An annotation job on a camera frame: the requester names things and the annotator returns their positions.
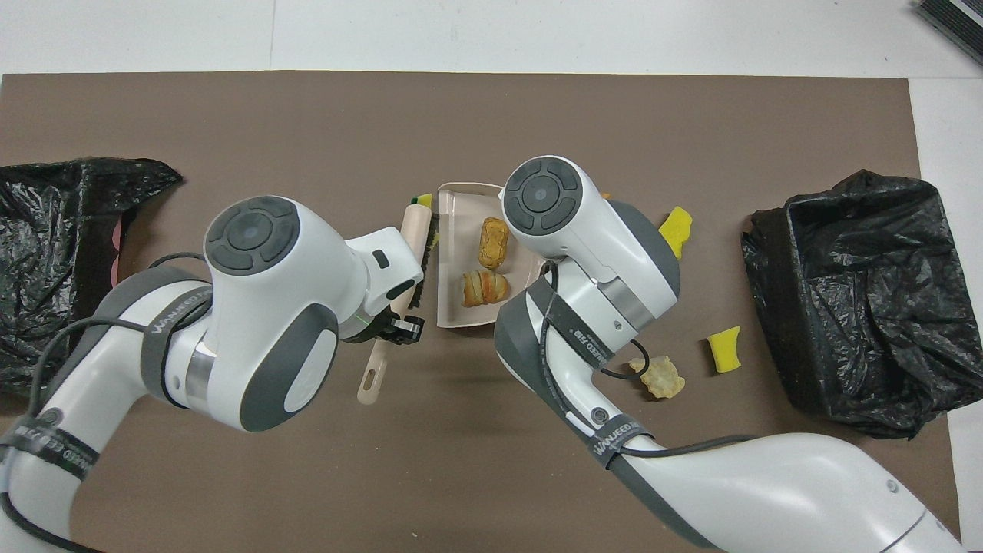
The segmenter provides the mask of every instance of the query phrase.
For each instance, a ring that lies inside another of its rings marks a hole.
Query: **black plastic bag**
[[[751,222],[745,267],[795,406],[910,439],[983,398],[979,329],[935,187],[860,171]]]
[[[0,167],[0,390],[29,392],[48,341],[91,315],[111,288],[121,215],[180,182],[152,159]],[[48,367],[68,352],[61,344]]]

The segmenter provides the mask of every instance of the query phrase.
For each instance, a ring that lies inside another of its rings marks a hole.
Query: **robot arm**
[[[732,553],[965,551],[846,442],[787,434],[716,449],[660,446],[591,377],[675,302],[679,270],[668,246],[561,157],[523,163],[500,197],[519,241],[556,263],[500,309],[500,359],[666,525]]]
[[[311,401],[339,340],[419,338],[422,322],[387,309],[423,278],[395,228],[345,241],[304,206],[267,196],[221,214],[204,251],[211,285],[157,267],[115,287],[95,316],[132,328],[88,329],[50,398],[5,437],[0,491],[42,531],[68,535],[79,485],[143,395],[259,432]],[[0,517],[0,551],[61,547]]]

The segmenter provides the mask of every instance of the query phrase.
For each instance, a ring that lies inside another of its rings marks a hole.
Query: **brown mat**
[[[2,164],[145,156],[187,176],[137,220],[126,272],[200,250],[211,218],[248,196],[295,198],[353,237],[398,225],[414,195],[449,181],[500,184],[537,154],[574,159],[656,221],[676,205],[695,218],[682,297],[641,335],[672,357],[686,389],[654,401],[601,379],[616,404],[668,446],[839,436],[957,528],[945,420],[912,442],[876,442],[788,404],[739,247],[746,217],[789,196],[860,168],[917,176],[905,81],[7,75],[0,95]],[[77,539],[111,552],[695,551],[512,379],[491,327],[435,326],[436,261],[430,269],[420,309],[430,325],[390,365],[377,404],[355,398],[368,344],[343,347],[314,404],[261,435],[144,399],[82,487]],[[702,338],[737,324],[744,366],[715,376]],[[728,506],[715,508],[726,517]]]

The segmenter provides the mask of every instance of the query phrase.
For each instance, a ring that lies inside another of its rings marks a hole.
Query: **sponge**
[[[421,194],[420,196],[414,196],[410,200],[410,204],[418,204],[420,206],[426,206],[431,210],[434,208],[434,195],[433,194]]]
[[[740,366],[740,360],[737,359],[738,333],[740,333],[740,326],[707,337],[710,350],[714,354],[717,372],[727,373]]]
[[[666,218],[659,233],[663,236],[676,259],[682,259],[682,245],[689,240],[689,227],[693,224],[693,217],[680,206],[672,208],[669,217]]]

